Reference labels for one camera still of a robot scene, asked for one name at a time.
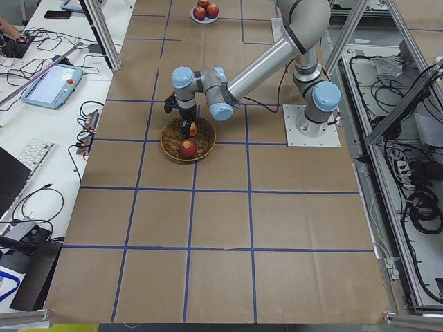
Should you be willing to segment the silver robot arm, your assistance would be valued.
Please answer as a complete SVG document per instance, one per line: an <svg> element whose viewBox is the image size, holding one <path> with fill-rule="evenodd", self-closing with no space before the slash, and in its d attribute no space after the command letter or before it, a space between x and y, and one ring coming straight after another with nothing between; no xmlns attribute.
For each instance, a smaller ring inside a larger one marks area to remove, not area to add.
<svg viewBox="0 0 443 332"><path fill-rule="evenodd" d="M217 121L225 121L233 108L252 90L295 60L293 82L306 101L296 118L296 129L315 138L324 134L332 112L338 107L341 92L325 79L315 46L326 31L330 5L324 0L277 1L282 15L281 37L252 61L233 80L227 80L224 69L212 67L193 71L180 66L172 72L174 92L165 100L164 110L178 109L184 119L181 131L188 134L196 118L196 93L203 93L209 111Z"/></svg>

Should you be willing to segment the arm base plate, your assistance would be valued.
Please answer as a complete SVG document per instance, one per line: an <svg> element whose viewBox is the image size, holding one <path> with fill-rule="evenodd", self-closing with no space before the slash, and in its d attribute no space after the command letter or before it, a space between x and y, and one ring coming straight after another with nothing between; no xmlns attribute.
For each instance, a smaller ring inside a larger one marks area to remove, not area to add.
<svg viewBox="0 0 443 332"><path fill-rule="evenodd" d="M335 124L330 116L323 124L310 122L305 116L305 105L284 104L284 125L289 147L331 147L341 146Z"/></svg>

